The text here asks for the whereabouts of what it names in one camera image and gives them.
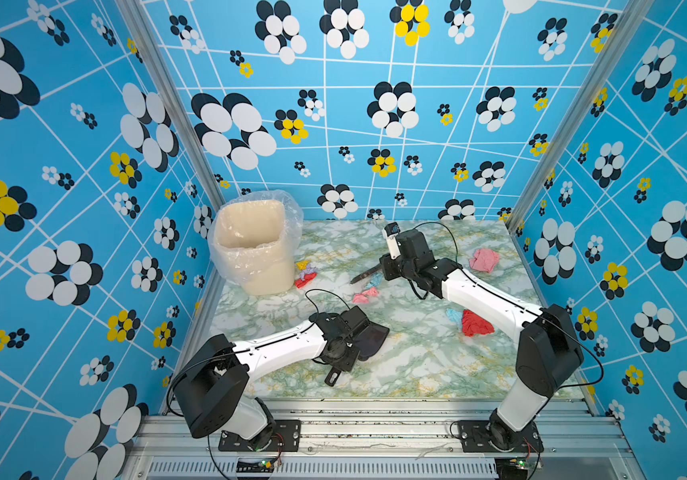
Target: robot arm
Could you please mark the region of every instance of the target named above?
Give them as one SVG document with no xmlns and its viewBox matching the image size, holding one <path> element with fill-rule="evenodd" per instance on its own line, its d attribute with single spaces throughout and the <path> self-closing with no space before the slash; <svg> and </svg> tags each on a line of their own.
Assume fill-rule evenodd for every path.
<svg viewBox="0 0 687 480">
<path fill-rule="evenodd" d="M 450 259 L 436 260 L 418 230 L 400 233 L 392 223 L 383 229 L 383 236 L 389 247 L 389 253 L 380 259 L 386 280 L 404 277 L 411 287 L 415 282 L 421 290 L 458 303 L 492 323 L 517 345 L 514 386 L 493 411 L 489 426 L 492 445 L 510 450 L 519 442 L 519 433 L 583 363 L 568 312 L 557 305 L 544 309 L 524 302 Z M 422 298 L 415 287 L 413 291 Z"/>
</svg>

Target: crumpled cloth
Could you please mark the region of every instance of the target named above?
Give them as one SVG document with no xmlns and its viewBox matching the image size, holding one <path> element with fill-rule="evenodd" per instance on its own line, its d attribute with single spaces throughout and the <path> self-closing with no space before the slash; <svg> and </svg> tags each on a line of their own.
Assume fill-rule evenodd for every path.
<svg viewBox="0 0 687 480">
<path fill-rule="evenodd" d="M 380 272 L 376 272 L 375 274 L 370 276 L 370 282 L 367 283 L 365 288 L 378 286 L 381 284 L 381 280 L 383 280 L 383 274 L 381 274 Z"/>
<path fill-rule="evenodd" d="M 501 260 L 501 255 L 492 251 L 490 248 L 479 248 L 474 252 L 474 258 L 469 260 L 469 266 L 480 272 L 492 274 L 492 269 Z"/>
<path fill-rule="evenodd" d="M 463 331 L 463 313 L 455 311 L 452 308 L 449 308 L 449 309 L 445 310 L 445 314 L 447 315 L 447 318 L 449 318 L 451 321 L 455 322 L 455 324 L 458 326 L 458 331 L 462 332 Z"/>
<path fill-rule="evenodd" d="M 305 287 L 307 283 L 309 283 L 311 280 L 314 280 L 315 276 L 317 276 L 317 274 L 308 274 L 304 278 L 299 278 L 298 280 L 296 280 L 296 287 Z"/>
<path fill-rule="evenodd" d="M 487 335 L 488 333 L 493 333 L 495 331 L 490 322 L 469 310 L 463 311 L 462 322 L 463 334 L 466 336 L 474 336 L 476 333 L 479 333 L 480 335 Z"/>
</svg>

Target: red cloth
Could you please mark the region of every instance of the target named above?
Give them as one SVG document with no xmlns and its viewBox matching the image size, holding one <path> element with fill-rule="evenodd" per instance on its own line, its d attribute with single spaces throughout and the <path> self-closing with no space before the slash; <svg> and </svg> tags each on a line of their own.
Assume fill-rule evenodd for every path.
<svg viewBox="0 0 687 480">
<path fill-rule="evenodd" d="M 307 283 L 309 283 L 311 280 L 314 280 L 314 277 L 317 276 L 317 274 L 307 274 L 304 276 L 304 279 L 301 280 L 300 278 L 296 280 L 296 286 L 298 288 L 304 288 Z"/>
<path fill-rule="evenodd" d="M 463 311 L 463 334 L 466 336 L 474 336 L 475 333 L 480 335 L 487 335 L 493 333 L 495 329 L 490 325 L 490 322 L 483 319 L 469 310 Z"/>
</svg>

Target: pink cloth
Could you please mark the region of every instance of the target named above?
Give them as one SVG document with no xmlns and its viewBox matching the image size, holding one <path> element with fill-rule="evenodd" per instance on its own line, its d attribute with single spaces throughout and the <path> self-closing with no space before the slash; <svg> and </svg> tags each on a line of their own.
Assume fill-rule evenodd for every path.
<svg viewBox="0 0 687 480">
<path fill-rule="evenodd" d="M 492 270 L 495 268 L 495 265 L 498 264 L 500 259 L 501 255 L 498 255 L 491 249 L 479 248 L 476 252 L 474 252 L 474 258 L 469 260 L 469 266 L 471 266 L 474 270 L 492 274 Z"/>
</svg>

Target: blue cloth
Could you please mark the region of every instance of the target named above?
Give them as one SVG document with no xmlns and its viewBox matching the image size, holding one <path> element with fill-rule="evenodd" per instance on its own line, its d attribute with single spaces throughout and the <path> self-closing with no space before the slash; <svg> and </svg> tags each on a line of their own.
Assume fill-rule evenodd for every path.
<svg viewBox="0 0 687 480">
<path fill-rule="evenodd" d="M 445 310 L 445 314 L 447 315 L 447 318 L 449 318 L 451 321 L 454 321 L 455 324 L 458 326 L 458 331 L 462 332 L 463 331 L 463 313 L 462 312 L 457 312 L 453 310 L 452 308 L 449 308 Z"/>
<path fill-rule="evenodd" d="M 378 286 L 381 284 L 381 280 L 383 280 L 383 274 L 380 272 L 376 272 L 370 277 L 370 282 L 367 283 L 365 286 L 365 290 L 369 289 L 371 286 Z"/>
</svg>

